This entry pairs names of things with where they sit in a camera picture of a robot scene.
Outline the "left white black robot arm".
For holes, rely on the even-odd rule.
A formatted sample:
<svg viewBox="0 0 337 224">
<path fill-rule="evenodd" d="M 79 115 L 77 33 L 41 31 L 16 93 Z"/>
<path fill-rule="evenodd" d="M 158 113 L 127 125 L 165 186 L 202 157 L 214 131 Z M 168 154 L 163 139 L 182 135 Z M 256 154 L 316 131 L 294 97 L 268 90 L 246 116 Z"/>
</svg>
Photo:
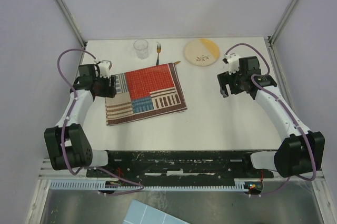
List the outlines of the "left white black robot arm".
<svg viewBox="0 0 337 224">
<path fill-rule="evenodd" d="M 71 84 L 70 100 L 58 123 L 47 128 L 44 139 L 54 170 L 98 167 L 106 177 L 116 172 L 116 163 L 105 150 L 92 149 L 83 130 L 87 112 L 96 97 L 116 95 L 116 76 L 110 73 L 112 63 L 100 61 L 78 67 L 78 77 Z"/>
</svg>

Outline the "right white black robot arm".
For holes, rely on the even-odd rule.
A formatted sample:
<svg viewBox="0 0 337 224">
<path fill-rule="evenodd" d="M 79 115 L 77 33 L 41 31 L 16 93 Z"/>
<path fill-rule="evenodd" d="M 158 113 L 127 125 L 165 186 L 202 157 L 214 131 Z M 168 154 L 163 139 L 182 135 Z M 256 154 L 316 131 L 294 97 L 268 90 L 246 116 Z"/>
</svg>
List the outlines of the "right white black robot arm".
<svg viewBox="0 0 337 224">
<path fill-rule="evenodd" d="M 276 171 L 287 178 L 304 178 L 312 173 L 314 180 L 321 168 L 325 138 L 321 132 L 313 132 L 291 110 L 283 98 L 276 81 L 269 74 L 262 74 L 256 56 L 241 58 L 233 53 L 225 55 L 228 71 L 218 74 L 220 92 L 229 94 L 247 93 L 265 111 L 281 139 L 276 151 L 258 151 L 242 163 L 242 172 L 254 177 L 261 169 Z"/>
</svg>

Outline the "patchwork patterned placemat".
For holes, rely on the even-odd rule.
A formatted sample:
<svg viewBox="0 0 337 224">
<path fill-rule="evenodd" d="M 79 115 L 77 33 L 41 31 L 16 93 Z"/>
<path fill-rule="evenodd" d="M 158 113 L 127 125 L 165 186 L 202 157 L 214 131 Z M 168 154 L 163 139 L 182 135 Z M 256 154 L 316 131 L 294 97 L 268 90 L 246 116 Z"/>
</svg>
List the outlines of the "patchwork patterned placemat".
<svg viewBox="0 0 337 224">
<path fill-rule="evenodd" d="M 105 99 L 106 125 L 113 126 L 187 110 L 174 63 L 116 75 L 116 96 Z"/>
</svg>

